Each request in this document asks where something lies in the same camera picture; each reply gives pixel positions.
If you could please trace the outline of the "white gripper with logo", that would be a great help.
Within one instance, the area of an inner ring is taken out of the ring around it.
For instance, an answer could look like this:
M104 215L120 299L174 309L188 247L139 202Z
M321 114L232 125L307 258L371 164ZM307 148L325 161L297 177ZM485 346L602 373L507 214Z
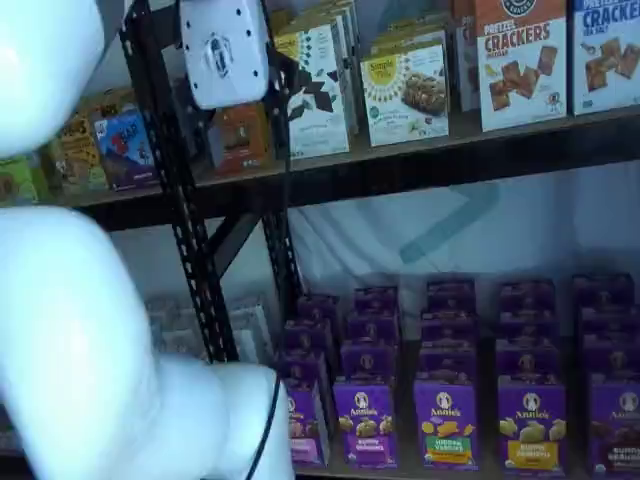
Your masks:
M179 16L187 76L199 109L232 107L265 96L269 36L260 1L182 1Z

